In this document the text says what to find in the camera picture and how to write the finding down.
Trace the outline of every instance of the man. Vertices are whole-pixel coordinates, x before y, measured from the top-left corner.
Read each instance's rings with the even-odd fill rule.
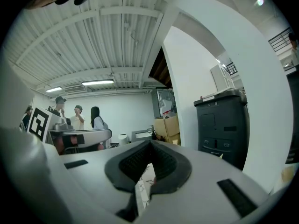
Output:
[[[84,130],[84,116],[81,115],[82,113],[82,106],[76,105],[75,106],[75,115],[70,118],[71,125],[73,125],[75,130]]]
[[[292,56],[292,62],[293,65],[298,65],[299,64],[299,50],[298,50],[298,45],[297,45],[297,38],[294,33],[289,33],[289,39],[292,44],[292,51],[291,51],[291,56]]]
[[[22,119],[22,122],[23,122],[24,127],[25,127],[26,130],[27,130],[27,127],[28,127],[28,124],[29,124],[31,113],[32,113],[32,108],[31,108],[31,106],[28,106],[25,114],[23,115],[23,119]]]
[[[62,117],[65,118],[64,116],[64,103],[65,103],[66,99],[62,98],[61,96],[58,96],[55,99],[56,102],[56,108],[52,111],[53,114],[61,117],[60,115],[60,111],[62,113]]]

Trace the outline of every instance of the white cabinet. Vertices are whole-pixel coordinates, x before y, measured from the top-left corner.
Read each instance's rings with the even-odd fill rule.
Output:
[[[227,73],[222,66],[214,66],[213,68],[211,68],[211,73],[213,75],[217,91],[235,87],[229,73]]]

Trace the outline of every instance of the ceiling beam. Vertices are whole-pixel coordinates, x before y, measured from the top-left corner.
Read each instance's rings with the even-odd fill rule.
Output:
[[[97,76],[97,75],[107,75],[112,73],[139,73],[142,71],[141,67],[115,67],[115,68],[98,68],[92,70],[83,70],[75,73],[71,73],[65,76],[61,76],[55,79],[52,79],[47,82],[49,88],[52,88],[53,85],[58,85],[60,82],[65,82],[68,80],[76,79],[76,78],[83,78],[83,77],[90,77],[90,76]],[[40,84],[36,87],[36,90],[40,90],[45,88],[44,84]]]
[[[157,19],[157,23],[151,37],[151,39],[153,39],[153,43],[150,48],[150,52],[146,53],[146,55],[148,54],[147,55],[148,58],[145,59],[145,62],[142,67],[142,75],[140,77],[139,88],[143,86],[144,80],[149,77],[150,71],[161,49],[163,41],[167,36],[169,29],[171,28],[174,21],[178,17],[178,13],[179,13],[179,9],[177,7],[167,6],[163,18],[161,18],[160,24],[158,23],[158,19]]]
[[[158,17],[160,11],[151,10],[143,7],[129,7],[129,6],[119,6],[119,7],[105,7],[100,9],[100,15],[111,15],[111,14],[136,14],[144,15],[150,17]]]
[[[32,42],[26,50],[20,55],[19,59],[16,61],[16,64],[20,64],[20,62],[24,59],[24,57],[32,51],[33,48],[35,48],[39,43],[41,43],[44,39],[46,39],[48,36],[52,35],[53,33],[59,31],[60,29],[63,29],[75,22],[94,17],[96,15],[97,11],[87,11],[80,13],[78,15],[74,15],[68,19],[63,20],[61,23],[58,23],[57,25],[51,27],[46,32],[41,34],[34,42]]]
[[[102,90],[102,91],[94,91],[94,92],[86,92],[86,93],[78,93],[78,94],[70,94],[64,95],[64,98],[86,98],[86,97],[96,97],[96,96],[107,96],[107,95],[129,95],[129,94],[142,94],[142,93],[149,93],[152,89],[109,89],[109,90]]]
[[[137,15],[144,15],[144,16],[152,16],[158,17],[160,12],[157,10],[151,10],[143,7],[105,7],[97,10],[91,10],[82,12],[80,14],[74,15],[70,18],[63,20],[61,23],[51,27],[46,32],[41,34],[35,41],[33,41],[25,51],[20,55],[16,64],[20,64],[20,62],[25,58],[25,56],[32,51],[39,43],[41,43],[44,39],[49,37],[50,35],[54,34],[55,32],[81,20],[85,20],[87,18],[95,17],[97,13],[100,12],[100,15],[110,15],[110,14],[137,14]]]

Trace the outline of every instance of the gray bin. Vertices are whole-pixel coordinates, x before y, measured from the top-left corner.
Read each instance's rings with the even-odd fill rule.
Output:
[[[222,156],[243,169],[249,143],[249,115],[246,96],[227,89],[194,102],[197,110],[198,150]]]

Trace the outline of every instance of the woman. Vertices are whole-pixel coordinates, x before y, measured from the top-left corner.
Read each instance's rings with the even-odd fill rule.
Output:
[[[100,109],[97,106],[94,106],[91,110],[91,125],[93,129],[108,129],[108,124],[104,122],[102,117],[100,116]],[[106,149],[110,146],[110,141],[106,140],[103,142],[103,147],[101,144],[98,146],[98,150]]]
[[[32,108],[31,106],[29,105],[25,114],[23,115],[23,118],[22,118],[22,123],[24,125],[23,129],[24,130],[27,130],[28,128],[28,124],[29,124],[29,121],[30,121],[30,117],[31,117],[31,113],[32,113]]]

